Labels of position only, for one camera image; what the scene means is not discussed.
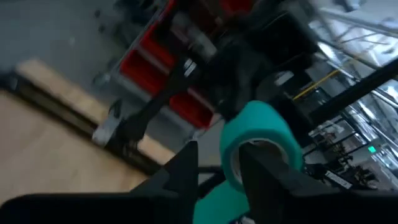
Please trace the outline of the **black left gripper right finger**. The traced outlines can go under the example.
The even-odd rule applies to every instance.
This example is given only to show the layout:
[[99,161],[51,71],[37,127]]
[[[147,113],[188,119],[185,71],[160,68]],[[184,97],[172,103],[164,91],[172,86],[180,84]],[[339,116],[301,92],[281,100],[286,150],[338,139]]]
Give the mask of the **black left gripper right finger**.
[[243,144],[239,148],[239,160],[245,187],[253,187],[253,181],[257,180],[265,188],[265,193],[277,191],[293,197],[315,197],[335,194],[338,191],[290,167],[269,151],[251,143]]

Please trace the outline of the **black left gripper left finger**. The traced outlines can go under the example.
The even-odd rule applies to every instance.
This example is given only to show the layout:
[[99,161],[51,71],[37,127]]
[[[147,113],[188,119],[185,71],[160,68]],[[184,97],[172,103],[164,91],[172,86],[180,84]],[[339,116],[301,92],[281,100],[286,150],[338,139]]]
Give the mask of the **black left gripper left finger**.
[[189,141],[171,160],[153,176],[135,187],[130,193],[171,191],[182,193],[198,187],[198,143]]

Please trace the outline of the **teal elastic bandage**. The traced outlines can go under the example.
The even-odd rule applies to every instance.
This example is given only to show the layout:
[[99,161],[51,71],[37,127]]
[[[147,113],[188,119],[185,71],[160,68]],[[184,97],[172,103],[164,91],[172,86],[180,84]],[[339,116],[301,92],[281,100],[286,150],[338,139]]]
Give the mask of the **teal elastic bandage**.
[[239,146],[254,141],[274,143],[289,166],[302,169],[302,148],[287,122],[271,105],[250,101],[223,126],[220,156],[226,180],[196,203],[193,224],[256,224],[249,216],[238,159]]

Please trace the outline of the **yellow pole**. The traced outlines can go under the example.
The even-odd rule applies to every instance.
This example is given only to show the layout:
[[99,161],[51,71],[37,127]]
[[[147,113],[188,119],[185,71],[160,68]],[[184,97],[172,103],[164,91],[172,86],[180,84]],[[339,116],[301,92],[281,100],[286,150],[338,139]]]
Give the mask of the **yellow pole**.
[[305,94],[307,94],[310,90],[315,89],[316,87],[318,87],[319,85],[321,85],[323,82],[325,82],[327,79],[331,78],[332,76],[336,75],[339,72],[338,69],[333,70],[332,72],[330,72],[328,75],[326,75],[325,77],[321,78],[319,81],[311,84],[309,87],[307,87],[306,89],[304,89],[303,91],[301,91],[298,95],[293,97],[293,100],[297,100],[299,98],[301,98],[302,96],[304,96]]

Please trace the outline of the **red storage bins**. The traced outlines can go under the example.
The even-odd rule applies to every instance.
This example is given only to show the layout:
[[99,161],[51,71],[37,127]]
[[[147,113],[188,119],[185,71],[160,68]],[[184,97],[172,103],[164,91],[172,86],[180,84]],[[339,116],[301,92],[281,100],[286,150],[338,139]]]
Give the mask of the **red storage bins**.
[[177,64],[178,50],[197,46],[209,50],[231,16],[248,13],[255,0],[165,0],[151,22],[121,62],[121,73],[154,96]]

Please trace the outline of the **grey metal bracket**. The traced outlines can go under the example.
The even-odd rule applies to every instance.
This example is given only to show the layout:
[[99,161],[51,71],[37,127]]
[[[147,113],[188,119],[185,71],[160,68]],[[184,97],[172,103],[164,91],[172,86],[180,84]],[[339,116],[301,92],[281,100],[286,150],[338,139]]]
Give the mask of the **grey metal bracket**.
[[107,118],[96,128],[92,135],[91,139],[95,144],[105,147],[112,138],[122,120],[122,105],[123,103],[121,100],[116,100],[109,107]]

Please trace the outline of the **black frame post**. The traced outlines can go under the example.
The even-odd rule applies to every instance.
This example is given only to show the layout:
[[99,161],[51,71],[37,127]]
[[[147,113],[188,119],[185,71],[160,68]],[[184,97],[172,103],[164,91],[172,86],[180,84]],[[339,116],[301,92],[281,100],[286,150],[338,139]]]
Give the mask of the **black frame post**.
[[313,125],[319,125],[330,118],[334,118],[338,112],[352,105],[377,87],[393,79],[398,73],[398,59],[379,68],[359,83],[349,87],[337,96],[322,104],[309,114]]

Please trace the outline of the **black aluminium table frame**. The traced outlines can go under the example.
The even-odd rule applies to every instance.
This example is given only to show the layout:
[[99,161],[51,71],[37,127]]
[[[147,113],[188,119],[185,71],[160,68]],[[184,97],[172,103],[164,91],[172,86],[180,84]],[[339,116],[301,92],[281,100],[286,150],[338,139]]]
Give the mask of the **black aluminium table frame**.
[[102,148],[112,156],[144,174],[154,175],[163,165],[171,160],[158,162],[144,154],[141,151],[141,147],[139,147],[139,142],[135,139],[128,139],[127,134],[123,133],[122,127],[127,121],[122,115],[122,120],[107,145],[103,147],[95,144],[91,139],[92,135],[103,121],[94,121],[94,119],[89,118],[87,115],[73,108],[72,105],[57,98],[16,71],[0,72],[0,90],[7,91],[51,118],[66,124],[77,134],[92,142],[92,144]]

